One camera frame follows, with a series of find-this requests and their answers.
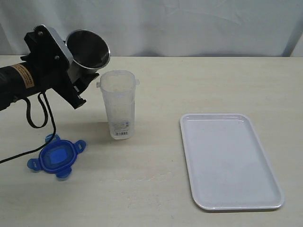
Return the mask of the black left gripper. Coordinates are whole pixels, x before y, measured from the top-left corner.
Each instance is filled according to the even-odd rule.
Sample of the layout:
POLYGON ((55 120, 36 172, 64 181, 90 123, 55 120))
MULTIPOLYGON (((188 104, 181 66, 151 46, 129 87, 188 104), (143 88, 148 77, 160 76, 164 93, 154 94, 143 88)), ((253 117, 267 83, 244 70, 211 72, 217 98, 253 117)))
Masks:
POLYGON ((31 74, 34 79, 34 87, 28 91, 27 95, 30 96, 39 92, 45 92, 48 89, 53 89, 74 109, 85 104, 86 100, 78 94, 83 93, 99 74, 82 75, 72 85, 67 72, 63 70, 60 62, 56 62, 53 56, 50 55, 50 51, 47 51, 38 44, 37 35, 34 31, 28 32, 24 40, 30 53, 22 56, 21 60, 32 67, 31 74))

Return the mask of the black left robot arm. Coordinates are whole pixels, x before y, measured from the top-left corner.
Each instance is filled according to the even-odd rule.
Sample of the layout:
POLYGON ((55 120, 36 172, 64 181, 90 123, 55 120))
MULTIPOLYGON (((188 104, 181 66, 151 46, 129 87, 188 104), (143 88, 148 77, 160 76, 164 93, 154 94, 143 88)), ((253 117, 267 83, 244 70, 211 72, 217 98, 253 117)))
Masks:
POLYGON ((24 37, 30 53, 21 63, 0 69, 0 108, 26 97, 53 89, 77 109, 86 101, 80 97, 99 74, 71 71, 73 56, 59 34, 39 25, 24 37))

